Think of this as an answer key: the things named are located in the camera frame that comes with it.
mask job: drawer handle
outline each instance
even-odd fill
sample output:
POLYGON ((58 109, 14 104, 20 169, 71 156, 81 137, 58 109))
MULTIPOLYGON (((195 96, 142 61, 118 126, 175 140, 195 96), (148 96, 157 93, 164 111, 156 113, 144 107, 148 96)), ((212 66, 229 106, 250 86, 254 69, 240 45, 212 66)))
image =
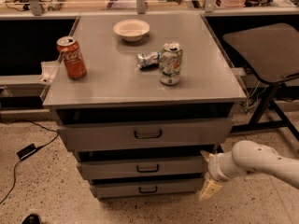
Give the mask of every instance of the drawer handle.
POLYGON ((140 168, 139 168, 139 166, 137 165, 136 166, 136 170, 139 172, 139 173, 157 173, 158 171, 159 171, 159 164, 157 164, 157 166, 156 166, 156 168, 155 169, 153 169, 153 170, 141 170, 140 168))
POLYGON ((134 131, 134 136, 137 139, 160 138, 162 136, 162 130, 159 130, 159 133, 147 134, 147 135, 142 135, 142 134, 138 133, 137 131, 134 131))
POLYGON ((139 192, 141 194, 151 194, 151 193, 156 193, 158 191, 158 187, 155 186, 154 189, 149 189, 149 190, 144 190, 142 187, 139 187, 139 192))

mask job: power adapter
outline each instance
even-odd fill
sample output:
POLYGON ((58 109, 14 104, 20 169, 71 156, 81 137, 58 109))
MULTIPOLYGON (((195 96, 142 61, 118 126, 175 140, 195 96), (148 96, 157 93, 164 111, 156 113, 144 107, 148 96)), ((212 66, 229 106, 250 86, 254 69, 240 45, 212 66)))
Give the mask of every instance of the power adapter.
POLYGON ((35 154, 36 152, 37 152, 37 148, 36 148, 35 144, 31 144, 31 145, 21 149, 19 152, 17 152, 17 155, 19 156, 19 159, 21 161, 24 161, 27 158, 29 158, 30 156, 32 156, 33 154, 35 154))

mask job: stool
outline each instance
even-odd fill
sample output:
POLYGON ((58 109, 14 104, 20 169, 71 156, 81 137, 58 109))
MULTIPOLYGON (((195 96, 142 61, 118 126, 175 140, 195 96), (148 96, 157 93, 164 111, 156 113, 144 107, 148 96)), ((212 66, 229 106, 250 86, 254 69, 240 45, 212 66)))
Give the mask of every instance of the stool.
POLYGON ((226 34, 223 39, 249 63, 258 80, 267 85, 249 123, 233 126, 231 133, 288 127, 299 140, 299 132, 274 101, 283 83, 299 78, 299 33, 289 24, 277 23, 226 34), (269 107, 281 120, 259 122, 269 107))

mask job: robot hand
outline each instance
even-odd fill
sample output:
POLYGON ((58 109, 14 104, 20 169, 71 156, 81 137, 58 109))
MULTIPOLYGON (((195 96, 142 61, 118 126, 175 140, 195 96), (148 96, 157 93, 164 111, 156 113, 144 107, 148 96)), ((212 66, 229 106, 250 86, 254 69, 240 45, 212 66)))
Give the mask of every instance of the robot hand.
POLYGON ((227 153, 201 153, 208 162, 208 173, 200 193, 201 200, 208 199, 219 191, 221 182, 251 174, 273 175, 299 189, 299 160, 279 156, 271 147, 240 141, 227 153))

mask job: bowl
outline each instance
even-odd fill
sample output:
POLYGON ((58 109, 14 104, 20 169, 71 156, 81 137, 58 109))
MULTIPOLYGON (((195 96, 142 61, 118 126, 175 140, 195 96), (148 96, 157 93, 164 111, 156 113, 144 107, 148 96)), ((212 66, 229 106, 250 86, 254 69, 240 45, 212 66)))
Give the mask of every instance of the bowl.
POLYGON ((145 21, 130 19, 116 23, 113 30, 125 41, 135 42, 149 32, 150 26, 145 21))

